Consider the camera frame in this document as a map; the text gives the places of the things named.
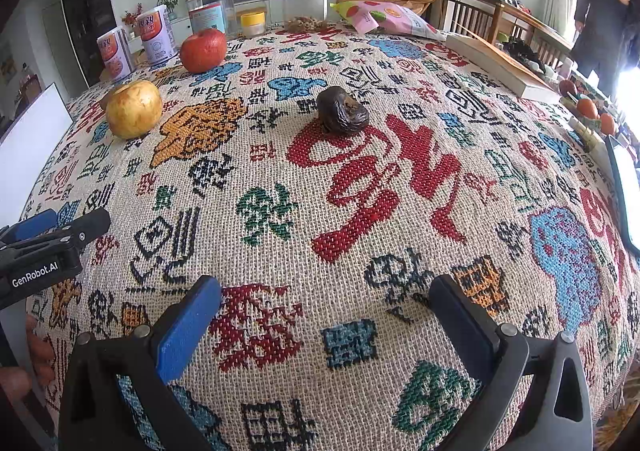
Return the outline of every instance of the plastic jar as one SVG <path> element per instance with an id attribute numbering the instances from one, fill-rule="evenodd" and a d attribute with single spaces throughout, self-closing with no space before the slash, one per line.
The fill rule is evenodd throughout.
<path id="1" fill-rule="evenodd" d="M 228 38 L 238 33 L 234 0 L 187 0 L 191 30 L 217 28 Z"/>
<path id="2" fill-rule="evenodd" d="M 240 16 L 242 24 L 242 35 L 244 37 L 255 37 L 267 31 L 264 12 L 249 12 Z"/>
<path id="3" fill-rule="evenodd" d="M 326 0 L 282 0 L 287 32 L 316 32 L 327 28 Z"/>

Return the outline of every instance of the human hand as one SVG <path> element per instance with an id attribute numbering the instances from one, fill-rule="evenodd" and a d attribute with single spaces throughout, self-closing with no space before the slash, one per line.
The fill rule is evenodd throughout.
<path id="1" fill-rule="evenodd" d="M 38 383 L 47 387 L 55 378 L 49 361 L 56 357 L 49 343 L 33 334 L 37 321 L 27 315 L 27 344 Z M 31 390 L 31 377 L 22 368 L 0 368 L 0 387 L 10 402 L 20 401 Z"/>

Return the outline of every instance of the blue pad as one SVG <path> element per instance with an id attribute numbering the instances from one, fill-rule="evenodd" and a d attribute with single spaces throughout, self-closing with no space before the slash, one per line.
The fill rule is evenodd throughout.
<path id="1" fill-rule="evenodd" d="M 53 209 L 47 209 L 28 220 L 15 224 L 13 237 L 15 241 L 28 240 L 54 227 L 58 227 L 58 215 Z"/>
<path id="2" fill-rule="evenodd" d="M 218 280 L 211 276 L 202 276 L 198 281 L 201 280 L 202 285 L 197 290 L 194 287 L 180 302 L 178 317 L 158 344 L 156 370 L 165 384 L 181 376 L 220 308 L 222 290 Z"/>

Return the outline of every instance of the tablecloth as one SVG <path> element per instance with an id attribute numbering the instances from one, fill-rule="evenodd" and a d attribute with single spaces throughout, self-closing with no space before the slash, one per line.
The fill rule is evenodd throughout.
<path id="1" fill-rule="evenodd" d="M 56 352 L 54 415 L 79 333 L 128 335 L 210 274 L 222 307 L 171 388 L 213 449 L 432 449 L 480 386 L 427 306 L 450 274 L 498 323 L 576 334 L 597 419 L 638 341 L 638 262 L 559 104 L 516 98 L 444 44 L 340 25 L 130 79 L 158 86 L 160 123 L 116 138 L 98 104 L 111 85 L 89 89 L 24 211 L 112 220 L 81 275 L 28 302 Z M 331 85 L 369 109 L 360 134 L 322 131 Z"/>

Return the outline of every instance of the can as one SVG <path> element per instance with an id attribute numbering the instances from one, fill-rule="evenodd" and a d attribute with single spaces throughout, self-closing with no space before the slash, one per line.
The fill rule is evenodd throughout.
<path id="1" fill-rule="evenodd" d="M 236 36 L 234 0 L 187 0 L 187 9 L 194 34 L 205 28 L 217 28 L 227 37 Z"/>
<path id="2" fill-rule="evenodd" d="M 96 40 L 104 67 L 113 81 L 120 81 L 134 71 L 134 64 L 124 28 L 117 26 Z"/>
<path id="3" fill-rule="evenodd" d="M 147 10 L 138 16 L 136 22 L 140 27 L 140 39 L 150 65 L 164 63 L 178 53 L 166 5 Z"/>

